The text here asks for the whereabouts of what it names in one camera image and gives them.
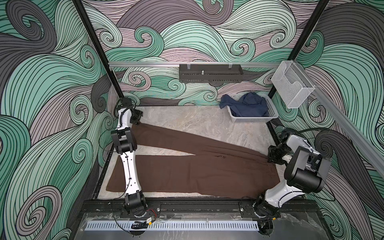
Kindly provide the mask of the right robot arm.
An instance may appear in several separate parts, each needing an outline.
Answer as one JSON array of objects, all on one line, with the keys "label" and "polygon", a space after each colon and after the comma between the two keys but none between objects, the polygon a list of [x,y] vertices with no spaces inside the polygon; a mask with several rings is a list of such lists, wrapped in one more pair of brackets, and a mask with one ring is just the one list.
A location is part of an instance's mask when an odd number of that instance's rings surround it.
[{"label": "right robot arm", "polygon": [[270,146],[268,162],[286,166],[284,179],[263,192],[254,202],[259,218],[276,218],[289,200],[304,194],[319,193],[326,184],[331,159],[322,155],[300,132],[283,130],[277,146]]}]

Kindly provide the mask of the brown trousers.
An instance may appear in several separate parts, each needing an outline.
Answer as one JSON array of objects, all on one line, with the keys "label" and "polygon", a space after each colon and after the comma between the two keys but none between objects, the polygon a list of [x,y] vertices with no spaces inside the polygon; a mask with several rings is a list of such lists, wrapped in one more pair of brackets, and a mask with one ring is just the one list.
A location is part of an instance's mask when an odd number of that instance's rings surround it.
[{"label": "brown trousers", "polygon": [[148,124],[135,125],[133,133],[141,146],[181,152],[136,156],[138,180],[146,193],[254,199],[280,181],[276,166],[251,149]]}]

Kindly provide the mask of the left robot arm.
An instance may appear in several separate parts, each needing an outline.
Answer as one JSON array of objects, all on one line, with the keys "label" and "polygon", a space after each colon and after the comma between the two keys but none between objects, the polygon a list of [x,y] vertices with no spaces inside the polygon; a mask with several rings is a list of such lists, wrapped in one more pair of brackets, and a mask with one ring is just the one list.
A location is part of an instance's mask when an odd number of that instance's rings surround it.
[{"label": "left robot arm", "polygon": [[111,131],[111,137],[123,164],[124,207],[128,213],[141,217],[147,211],[147,204],[137,173],[138,144],[133,133],[133,125],[140,123],[143,112],[137,110],[135,102],[127,97],[118,100],[114,112],[117,114],[118,124],[116,129]]}]

